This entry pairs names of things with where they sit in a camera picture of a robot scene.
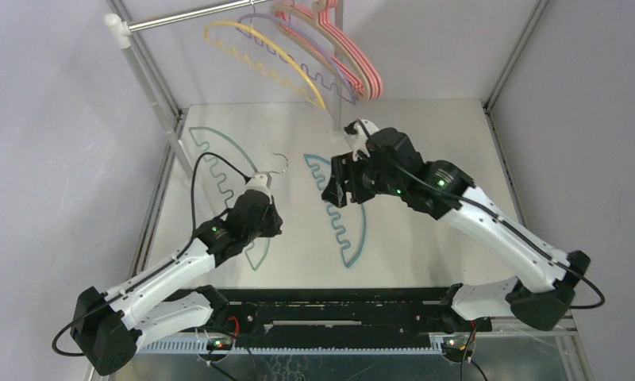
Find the blue wire hanger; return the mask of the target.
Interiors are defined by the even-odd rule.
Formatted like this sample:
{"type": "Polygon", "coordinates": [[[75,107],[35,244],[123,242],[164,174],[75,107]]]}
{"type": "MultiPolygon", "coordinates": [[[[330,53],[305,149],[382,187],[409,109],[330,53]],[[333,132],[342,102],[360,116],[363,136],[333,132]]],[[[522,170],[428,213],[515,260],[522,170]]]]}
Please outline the blue wire hanger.
{"type": "MultiPolygon", "coordinates": [[[[327,186],[330,161],[322,156],[310,153],[304,153],[303,159],[310,170],[316,188],[321,193],[327,186]]],[[[359,205],[359,209],[356,212],[356,216],[359,218],[359,228],[356,229],[358,235],[354,239],[349,235],[350,231],[344,223],[343,214],[340,209],[329,202],[325,202],[325,212],[329,217],[330,227],[338,246],[341,262],[346,269],[350,269],[356,264],[364,252],[368,233],[368,216],[366,209],[363,205],[359,205]]]]}

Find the yellow wire hanger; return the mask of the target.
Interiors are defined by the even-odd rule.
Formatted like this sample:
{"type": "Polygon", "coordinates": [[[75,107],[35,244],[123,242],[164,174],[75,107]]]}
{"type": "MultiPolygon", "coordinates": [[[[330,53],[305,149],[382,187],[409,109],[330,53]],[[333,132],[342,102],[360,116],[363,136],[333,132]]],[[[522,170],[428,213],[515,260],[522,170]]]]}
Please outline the yellow wire hanger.
{"type": "Polygon", "coordinates": [[[318,109],[327,108],[321,91],[301,65],[252,25],[213,21],[204,28],[202,36],[207,44],[291,92],[297,99],[318,109]]]}

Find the green wire hanger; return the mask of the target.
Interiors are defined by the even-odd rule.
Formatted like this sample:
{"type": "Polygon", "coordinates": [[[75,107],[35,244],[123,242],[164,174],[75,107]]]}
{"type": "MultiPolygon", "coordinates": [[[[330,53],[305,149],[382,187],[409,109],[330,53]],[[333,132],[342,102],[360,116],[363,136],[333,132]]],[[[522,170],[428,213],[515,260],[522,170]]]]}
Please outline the green wire hanger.
{"type": "Polygon", "coordinates": [[[209,207],[211,214],[232,208],[237,197],[244,193],[241,174],[258,171],[250,155],[232,137],[206,126],[187,129],[186,147],[195,159],[203,152],[217,154],[198,161],[197,184],[204,198],[199,206],[209,207]]]}

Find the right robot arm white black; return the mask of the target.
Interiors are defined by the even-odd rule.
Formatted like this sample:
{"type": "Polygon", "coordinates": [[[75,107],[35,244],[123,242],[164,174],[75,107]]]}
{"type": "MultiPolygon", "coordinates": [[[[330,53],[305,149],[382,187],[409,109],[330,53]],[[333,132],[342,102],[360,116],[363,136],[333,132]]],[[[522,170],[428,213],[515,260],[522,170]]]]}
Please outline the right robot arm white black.
{"type": "Polygon", "coordinates": [[[452,285],[439,310],[444,327],[459,330],[470,321],[513,317],[549,331],[574,308],[575,287],[591,262],[588,255],[565,252],[536,236],[458,166],[423,160],[407,134],[369,120],[350,123],[344,133],[350,151],[331,159],[324,201],[342,208],[379,194],[395,196],[468,235],[511,270],[503,281],[452,285]]]}

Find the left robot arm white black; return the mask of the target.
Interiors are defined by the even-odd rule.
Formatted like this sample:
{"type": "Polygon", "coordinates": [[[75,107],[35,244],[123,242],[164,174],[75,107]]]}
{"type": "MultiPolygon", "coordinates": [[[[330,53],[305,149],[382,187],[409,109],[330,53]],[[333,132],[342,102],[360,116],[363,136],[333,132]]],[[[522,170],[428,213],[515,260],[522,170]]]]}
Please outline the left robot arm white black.
{"type": "Polygon", "coordinates": [[[274,237],[283,223],[271,192],[252,187],[234,206],[203,222],[185,246],[123,284],[83,291],[70,336],[99,375],[123,368],[145,344],[182,329],[223,329],[229,310],[212,287],[169,302],[180,287],[241,254],[258,237],[274,237]]]}

